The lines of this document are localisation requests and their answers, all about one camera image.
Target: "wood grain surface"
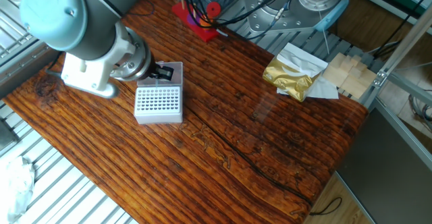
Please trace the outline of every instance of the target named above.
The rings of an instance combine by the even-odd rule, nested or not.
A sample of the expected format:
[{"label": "wood grain surface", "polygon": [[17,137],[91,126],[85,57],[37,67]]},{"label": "wood grain surface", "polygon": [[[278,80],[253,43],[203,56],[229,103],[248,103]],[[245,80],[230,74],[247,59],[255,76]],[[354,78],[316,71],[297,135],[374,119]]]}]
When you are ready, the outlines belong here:
[{"label": "wood grain surface", "polygon": [[153,15],[123,22],[157,61],[184,62],[183,123],[138,125],[135,82],[113,81],[121,93],[107,100],[41,71],[3,100],[139,223],[302,223],[367,110],[278,95],[261,77],[270,53],[205,44],[170,12],[175,0],[149,1]]}]

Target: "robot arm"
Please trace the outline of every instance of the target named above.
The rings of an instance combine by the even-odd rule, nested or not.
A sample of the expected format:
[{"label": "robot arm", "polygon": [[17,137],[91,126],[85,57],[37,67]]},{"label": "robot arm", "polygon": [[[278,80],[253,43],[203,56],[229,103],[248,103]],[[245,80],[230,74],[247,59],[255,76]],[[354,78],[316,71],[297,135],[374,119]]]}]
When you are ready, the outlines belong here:
[{"label": "robot arm", "polygon": [[50,47],[65,51],[65,84],[105,98],[118,94],[108,83],[148,76],[170,79],[148,45],[120,19],[137,0],[22,0],[22,23]]}]

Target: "black wire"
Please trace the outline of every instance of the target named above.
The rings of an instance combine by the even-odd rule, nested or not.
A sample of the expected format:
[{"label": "black wire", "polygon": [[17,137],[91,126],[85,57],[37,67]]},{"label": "black wire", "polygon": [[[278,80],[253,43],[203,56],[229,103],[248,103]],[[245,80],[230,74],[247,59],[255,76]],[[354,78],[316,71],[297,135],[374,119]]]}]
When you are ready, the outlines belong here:
[{"label": "black wire", "polygon": [[130,15],[135,15],[135,16],[151,16],[151,15],[153,15],[154,14],[154,12],[155,12],[155,4],[153,4],[151,1],[149,1],[149,0],[145,0],[145,1],[147,1],[148,3],[150,3],[150,5],[151,5],[151,12],[150,13],[148,13],[148,14],[139,14],[139,13],[132,13],[132,12],[128,12],[127,14],[130,14]]},{"label": "black wire", "polygon": [[[419,5],[421,5],[421,3],[424,0],[420,0],[412,9],[413,11],[415,11]],[[390,37],[379,47],[379,49],[377,51],[375,51],[375,53],[373,53],[373,57],[377,58],[379,53],[381,52],[381,50],[383,49],[383,47],[396,35],[396,33],[399,32],[399,30],[402,28],[402,26],[408,21],[408,19],[411,17],[411,15],[407,15],[406,18],[404,19],[404,21],[402,21],[402,23],[398,26],[398,28],[396,28],[396,30],[394,30],[394,32],[390,35]]]},{"label": "black wire", "polygon": [[49,67],[46,69],[46,71],[52,69],[54,67],[54,65],[57,63],[57,61],[59,60],[61,54],[64,53],[64,51],[60,51],[57,56],[55,57],[55,59],[53,60],[53,62],[51,62],[51,65],[49,65]]},{"label": "black wire", "polygon": [[54,65],[59,61],[59,58],[61,56],[61,54],[64,53],[64,51],[60,51],[57,56],[55,57],[55,59],[53,60],[53,62],[51,62],[51,65],[48,66],[48,68],[45,70],[45,72],[49,75],[52,76],[56,76],[58,78],[61,77],[61,73],[60,72],[53,72],[51,69],[54,67]]},{"label": "black wire", "polygon": [[[331,204],[333,204],[333,202],[335,202],[336,200],[340,200],[339,204],[337,204],[337,206],[332,211],[329,211],[328,213],[324,213],[324,211],[326,211],[331,206]],[[311,215],[311,216],[315,216],[315,215],[328,215],[328,214],[333,213],[334,211],[336,211],[340,207],[341,204],[342,204],[342,197],[334,198],[322,211],[315,212],[315,213],[309,213],[309,215]]]},{"label": "black wire", "polygon": [[[187,8],[188,8],[189,14],[192,15],[192,11],[191,11],[189,5],[190,5],[191,3],[193,3],[193,1],[192,1],[192,0],[185,0],[185,1],[186,1],[186,3],[187,3]],[[218,23],[218,24],[216,24],[216,23],[214,23],[214,22],[212,22],[212,21],[205,20],[207,23],[210,24],[210,26],[202,26],[202,25],[200,25],[200,24],[199,24],[195,19],[193,19],[193,20],[194,20],[194,23],[195,23],[198,27],[200,27],[200,28],[219,28],[219,27],[226,26],[226,25],[228,25],[228,24],[234,24],[234,23],[239,22],[239,21],[241,21],[241,20],[243,20],[243,19],[246,19],[250,14],[252,14],[252,13],[255,12],[256,10],[262,8],[264,5],[268,4],[268,3],[271,2],[271,1],[273,1],[273,0],[264,0],[261,4],[259,4],[258,6],[256,6],[254,9],[252,9],[252,10],[250,10],[250,11],[248,11],[248,12],[242,14],[241,16],[238,16],[237,18],[233,18],[233,19],[228,20],[228,21],[226,21],[226,22],[222,22],[222,23]]]},{"label": "black wire", "polygon": [[397,43],[386,46],[381,52],[375,56],[376,59],[382,58],[390,53],[393,53],[398,45],[400,44],[401,40],[397,41]]}]

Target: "black cable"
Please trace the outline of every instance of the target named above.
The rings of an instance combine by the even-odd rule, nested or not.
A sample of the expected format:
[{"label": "black cable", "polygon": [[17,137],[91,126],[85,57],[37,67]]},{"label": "black cable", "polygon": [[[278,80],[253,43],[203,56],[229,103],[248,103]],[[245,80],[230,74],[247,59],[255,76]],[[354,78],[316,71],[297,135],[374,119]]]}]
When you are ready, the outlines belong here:
[{"label": "black cable", "polygon": [[[335,202],[336,200],[340,200],[339,204],[337,204],[337,206],[332,211],[324,213],[331,206],[331,204],[333,204],[333,202]],[[341,204],[342,204],[342,197],[334,198],[322,211],[315,212],[315,213],[309,213],[309,215],[311,215],[311,216],[315,216],[315,215],[328,215],[328,214],[333,213],[334,211],[336,211],[340,207]]]},{"label": "black cable", "polygon": [[51,65],[49,65],[49,67],[46,69],[46,71],[52,69],[54,67],[54,65],[57,63],[57,61],[59,60],[61,54],[64,53],[64,51],[60,51],[57,56],[55,57],[55,59],[53,60],[53,62],[51,62]]},{"label": "black cable", "polygon": [[383,50],[381,50],[381,52],[375,56],[376,59],[382,58],[390,53],[393,53],[396,48],[398,47],[398,45],[400,44],[401,40],[397,41],[397,43],[394,43],[392,45],[388,45],[386,46]]},{"label": "black cable", "polygon": [[[415,11],[419,5],[421,5],[421,3],[424,0],[420,0],[412,9],[413,11]],[[382,48],[396,35],[396,33],[399,32],[399,30],[402,28],[402,26],[408,21],[408,19],[411,17],[411,15],[407,15],[406,18],[404,19],[404,21],[402,21],[402,23],[398,26],[398,28],[396,28],[396,30],[394,30],[394,32],[390,35],[390,37],[379,47],[379,49],[377,51],[375,51],[375,53],[373,53],[373,57],[377,58],[377,56],[379,55],[380,51],[382,50]]]},{"label": "black cable", "polygon": [[59,58],[61,56],[61,54],[64,53],[64,51],[60,51],[57,56],[55,57],[55,59],[53,60],[53,62],[51,62],[51,65],[48,66],[48,68],[45,70],[45,72],[49,75],[52,76],[56,76],[58,78],[61,77],[61,73],[60,72],[53,72],[51,69],[54,67],[54,65],[57,63],[57,61],[59,61]]},{"label": "black cable", "polygon": [[[185,1],[186,1],[186,3],[187,3],[187,8],[188,8],[189,14],[192,15],[192,11],[191,11],[189,5],[190,5],[191,3],[193,3],[193,1],[192,1],[192,0],[185,0]],[[194,20],[194,22],[195,22],[195,24],[196,24],[197,26],[199,26],[200,28],[219,28],[219,27],[222,27],[222,26],[226,26],[226,25],[228,25],[228,24],[234,24],[234,23],[239,22],[239,21],[241,21],[241,20],[243,20],[243,19],[246,19],[250,14],[252,14],[252,13],[255,12],[256,10],[262,8],[264,5],[268,4],[268,2],[270,2],[270,1],[273,1],[273,0],[264,0],[261,4],[259,4],[258,6],[256,6],[254,9],[252,9],[252,10],[250,10],[250,11],[248,11],[248,12],[242,14],[241,16],[238,16],[237,18],[233,18],[233,19],[228,20],[228,21],[226,21],[226,22],[222,22],[222,23],[218,23],[218,24],[216,24],[216,23],[214,23],[214,22],[212,22],[212,21],[208,21],[208,20],[206,21],[206,20],[205,20],[207,23],[210,24],[210,26],[202,26],[202,25],[200,25],[200,24],[199,24],[197,21],[195,21],[195,20]]]}]

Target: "metal frame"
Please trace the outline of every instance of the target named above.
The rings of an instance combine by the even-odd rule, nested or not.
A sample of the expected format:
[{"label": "metal frame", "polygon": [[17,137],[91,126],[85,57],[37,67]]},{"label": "metal frame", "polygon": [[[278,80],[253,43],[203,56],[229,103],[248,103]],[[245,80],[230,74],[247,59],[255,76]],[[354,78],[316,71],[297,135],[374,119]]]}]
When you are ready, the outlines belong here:
[{"label": "metal frame", "polygon": [[[376,219],[381,219],[386,216],[388,213],[383,212],[382,209],[380,210],[380,208],[377,208],[377,206],[379,206],[380,204],[389,204],[389,193],[387,193],[386,197],[384,197],[385,199],[382,200],[382,202],[380,202],[379,200],[377,200],[376,204],[371,204],[371,199],[373,198],[373,196],[371,196],[370,191],[372,192],[376,192],[378,191],[380,188],[382,189],[383,186],[385,184],[389,184],[391,182],[391,180],[389,181],[383,181],[383,179],[376,179],[377,178],[377,174],[379,174],[379,172],[381,172],[382,170],[380,170],[379,172],[371,172],[370,168],[371,166],[363,166],[364,161],[359,161],[359,158],[364,157],[366,155],[368,155],[368,150],[378,150],[381,151],[384,155],[382,161],[384,163],[388,162],[388,164],[391,164],[392,162],[395,161],[395,159],[397,159],[397,156],[402,156],[405,155],[405,152],[401,152],[400,151],[400,147],[401,144],[407,144],[407,147],[412,149],[412,153],[410,153],[407,159],[404,159],[402,157],[402,163],[403,165],[405,165],[406,163],[406,167],[407,168],[411,168],[412,170],[414,169],[418,169],[419,172],[417,172],[417,176],[418,175],[422,175],[425,177],[425,179],[428,179],[430,181],[430,176],[431,176],[431,172],[430,170],[432,170],[432,155],[431,153],[419,142],[419,140],[417,140],[417,138],[412,134],[412,132],[398,119],[398,117],[391,112],[385,105],[385,103],[382,102],[382,100],[377,97],[370,106],[370,110],[372,111],[377,111],[379,114],[382,115],[382,118],[384,120],[386,120],[389,124],[389,126],[384,127],[384,128],[388,128],[391,127],[394,129],[394,131],[392,130],[391,132],[387,132],[387,131],[383,131],[380,132],[380,139],[383,138],[393,138],[394,136],[387,136],[386,134],[398,134],[401,137],[401,141],[399,142],[387,142],[386,144],[384,144],[383,146],[376,146],[378,149],[374,149],[372,146],[375,146],[374,142],[369,142],[370,139],[373,140],[373,136],[371,136],[369,134],[369,138],[365,139],[365,135],[361,136],[362,132],[360,132],[360,136],[358,141],[356,141],[354,143],[354,147],[353,147],[353,151],[350,153],[348,153],[348,156],[346,157],[346,159],[344,160],[344,162],[342,163],[342,166],[338,169],[336,175],[337,177],[341,180],[341,182],[345,185],[346,189],[349,191],[350,195],[353,197],[355,203],[357,203],[358,207],[361,209],[361,211],[364,213],[364,215],[366,216],[366,218],[371,222],[371,223],[376,223],[377,221]],[[392,148],[387,149],[388,146],[394,145],[395,149],[399,149],[396,150],[396,152],[393,152]],[[392,155],[392,157],[386,157],[385,155],[389,154]],[[374,165],[374,164],[378,164],[377,160],[377,156],[375,155],[374,157],[372,157],[372,159],[370,159],[370,164]],[[389,175],[392,175],[394,177],[398,176],[398,175],[394,175],[394,172],[398,171],[397,169],[392,169]],[[360,185],[359,184],[354,184],[353,186],[349,186],[348,184],[353,184],[353,183],[357,183],[357,179],[356,176],[360,176],[364,182],[362,182]],[[422,182],[421,179],[416,178],[416,180],[414,180],[414,182]],[[401,188],[401,186],[399,185],[398,187],[395,187],[395,190],[399,191],[399,189]],[[394,193],[395,195],[395,201],[397,200],[397,191]],[[362,198],[364,198],[363,201],[368,202],[369,205],[364,205],[362,202]],[[376,215],[375,217],[373,217],[371,214],[369,214],[368,211],[368,207],[370,208],[371,211],[374,212],[374,215]],[[421,217],[422,220],[425,220],[427,222],[427,219],[424,219],[424,215],[425,213],[422,212]]]},{"label": "metal frame", "polygon": [[424,14],[417,20],[417,23],[412,27],[410,32],[405,36],[396,50],[391,54],[385,65],[379,70],[377,78],[373,82],[375,87],[369,98],[365,101],[366,107],[371,107],[375,97],[384,85],[387,77],[393,72],[393,70],[402,61],[405,55],[411,50],[411,48],[419,41],[420,37],[426,33],[426,31],[432,25],[432,6],[424,12]]},{"label": "metal frame", "polygon": [[423,88],[410,82],[400,74],[393,72],[388,76],[387,79],[396,86],[399,86],[401,89],[404,89],[416,99],[424,102],[426,105],[432,105],[432,94],[426,92]]}]

